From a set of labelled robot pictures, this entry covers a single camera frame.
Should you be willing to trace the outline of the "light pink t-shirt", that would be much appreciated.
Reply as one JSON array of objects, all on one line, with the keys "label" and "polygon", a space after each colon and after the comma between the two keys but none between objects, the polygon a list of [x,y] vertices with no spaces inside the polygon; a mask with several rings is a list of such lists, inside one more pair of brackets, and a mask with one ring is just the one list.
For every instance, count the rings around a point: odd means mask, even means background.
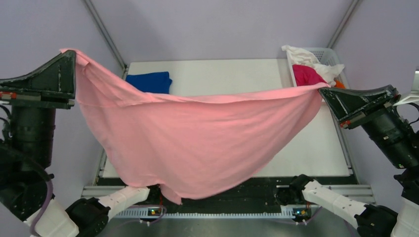
[{"label": "light pink t-shirt", "polygon": [[317,115],[325,83],[233,95],[142,92],[76,50],[76,101],[122,181],[202,199],[263,169]]}]

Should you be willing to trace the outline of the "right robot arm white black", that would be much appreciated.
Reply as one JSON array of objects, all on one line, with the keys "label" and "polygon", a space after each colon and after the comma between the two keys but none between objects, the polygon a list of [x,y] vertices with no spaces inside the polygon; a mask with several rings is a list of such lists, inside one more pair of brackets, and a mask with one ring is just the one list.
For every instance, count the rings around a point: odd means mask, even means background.
[{"label": "right robot arm white black", "polygon": [[400,115],[398,107],[418,108],[419,92],[400,95],[391,85],[373,90],[321,88],[319,92],[342,128],[362,128],[381,156],[396,168],[396,174],[391,175],[373,157],[368,170],[378,199],[385,194],[398,198],[399,209],[356,201],[304,174],[278,190],[278,202],[316,204],[351,225],[362,237],[418,236],[419,131]]}]

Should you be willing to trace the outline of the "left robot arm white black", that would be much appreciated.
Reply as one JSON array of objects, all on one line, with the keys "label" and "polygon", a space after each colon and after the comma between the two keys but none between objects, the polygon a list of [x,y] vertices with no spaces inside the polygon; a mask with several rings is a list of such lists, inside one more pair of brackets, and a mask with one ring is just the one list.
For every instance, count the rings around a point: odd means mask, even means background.
[{"label": "left robot arm white black", "polygon": [[0,81],[5,112],[0,138],[0,201],[27,224],[33,237],[95,237],[118,213],[144,201],[153,204],[158,190],[125,187],[100,198],[81,198],[68,208],[56,201],[51,165],[55,115],[70,109],[76,95],[73,50],[53,57],[23,76]]}]

